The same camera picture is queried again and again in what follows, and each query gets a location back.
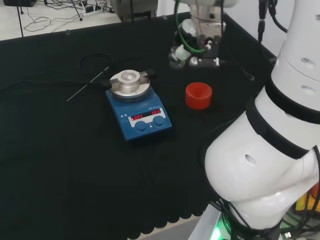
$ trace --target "robot end effector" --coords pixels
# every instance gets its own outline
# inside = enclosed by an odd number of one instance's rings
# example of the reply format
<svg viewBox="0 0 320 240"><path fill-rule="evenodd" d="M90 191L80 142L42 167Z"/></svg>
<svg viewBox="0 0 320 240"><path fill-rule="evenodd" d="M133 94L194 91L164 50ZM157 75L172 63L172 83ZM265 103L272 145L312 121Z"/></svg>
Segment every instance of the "robot end effector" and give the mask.
<svg viewBox="0 0 320 240"><path fill-rule="evenodd" d="M179 3L189 4L191 19L178 21ZM226 27L221 15L221 6L233 7L238 0L176 0L174 14L177 31L169 55L174 68L214 68L219 64L219 43Z"/></svg>

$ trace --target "black tablecloth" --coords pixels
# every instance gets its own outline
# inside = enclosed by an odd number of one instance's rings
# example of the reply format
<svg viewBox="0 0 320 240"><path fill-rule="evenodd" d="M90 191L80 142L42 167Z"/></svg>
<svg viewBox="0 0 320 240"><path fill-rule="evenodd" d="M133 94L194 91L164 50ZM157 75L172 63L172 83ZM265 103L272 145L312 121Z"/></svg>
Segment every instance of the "black tablecloth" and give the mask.
<svg viewBox="0 0 320 240"><path fill-rule="evenodd" d="M254 82L232 62L171 69L172 16L0 42L0 88L19 80L89 81L78 60L105 52L119 59L111 74L156 71L151 85L172 122L171 130L127 143L101 89L86 87L69 102L80 86L21 83L0 91L0 239L134 239L200 216L215 196L197 160L198 143L241 113L271 70L255 40L226 21L223 44ZM223 50L221 58L228 59ZM209 109L185 106L192 82L212 87Z"/></svg>

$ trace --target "red led display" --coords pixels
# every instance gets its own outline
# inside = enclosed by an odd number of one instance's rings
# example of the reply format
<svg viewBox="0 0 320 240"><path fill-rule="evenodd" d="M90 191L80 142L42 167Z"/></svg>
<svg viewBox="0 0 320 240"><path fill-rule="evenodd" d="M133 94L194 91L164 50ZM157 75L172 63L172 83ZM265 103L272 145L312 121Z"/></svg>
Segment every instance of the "red led display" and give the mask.
<svg viewBox="0 0 320 240"><path fill-rule="evenodd" d="M148 117L148 116L159 114L159 113L161 113L161 110L158 108L158 109L155 109L152 111L148 111L148 112L144 112L144 113L141 113L138 115L131 116L131 120L134 121L134 120L142 119L144 117Z"/></svg>

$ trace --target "metal rod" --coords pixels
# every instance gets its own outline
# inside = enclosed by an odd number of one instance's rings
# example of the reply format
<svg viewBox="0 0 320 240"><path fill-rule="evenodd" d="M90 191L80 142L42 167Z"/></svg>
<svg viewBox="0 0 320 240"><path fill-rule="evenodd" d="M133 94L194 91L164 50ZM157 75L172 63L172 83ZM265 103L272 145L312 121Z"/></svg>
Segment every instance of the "metal rod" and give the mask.
<svg viewBox="0 0 320 240"><path fill-rule="evenodd" d="M109 67L107 67L105 70L103 70L102 72L100 72L94 79L92 79L89 83L91 83L93 80L95 80L97 77L99 77L101 74L103 74ZM82 89L84 89L86 86L88 86L88 84L84 85L79 91L77 91L75 94L72 95L72 97L70 97L67 102L72 99L75 95L77 95Z"/></svg>

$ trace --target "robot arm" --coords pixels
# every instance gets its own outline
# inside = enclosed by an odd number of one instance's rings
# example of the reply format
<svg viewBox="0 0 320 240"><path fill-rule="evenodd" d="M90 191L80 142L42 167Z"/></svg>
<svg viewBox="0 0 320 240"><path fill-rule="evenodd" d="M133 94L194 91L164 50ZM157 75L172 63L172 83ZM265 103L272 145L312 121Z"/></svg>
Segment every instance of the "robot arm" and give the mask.
<svg viewBox="0 0 320 240"><path fill-rule="evenodd" d="M220 1L181 0L190 4L191 19L184 20L179 30L191 48L176 34L170 55L176 67L219 65L221 27L225 28ZM225 0L224 7L236 3ZM238 221L245 225L244 219L252 229L279 228L291 205L319 181L319 160L312 149L320 143L319 40L320 1L295 0L287 39L269 83L207 149L210 184L233 203L242 217L232 209ZM269 239L278 238L279 234Z"/></svg>
<svg viewBox="0 0 320 240"><path fill-rule="evenodd" d="M176 0L175 14L180 2L190 6L191 19L185 19L177 27L169 57L171 66L218 67L219 43L226 27L221 18L221 1ZM238 0L224 0L223 7L231 8L237 2Z"/></svg>

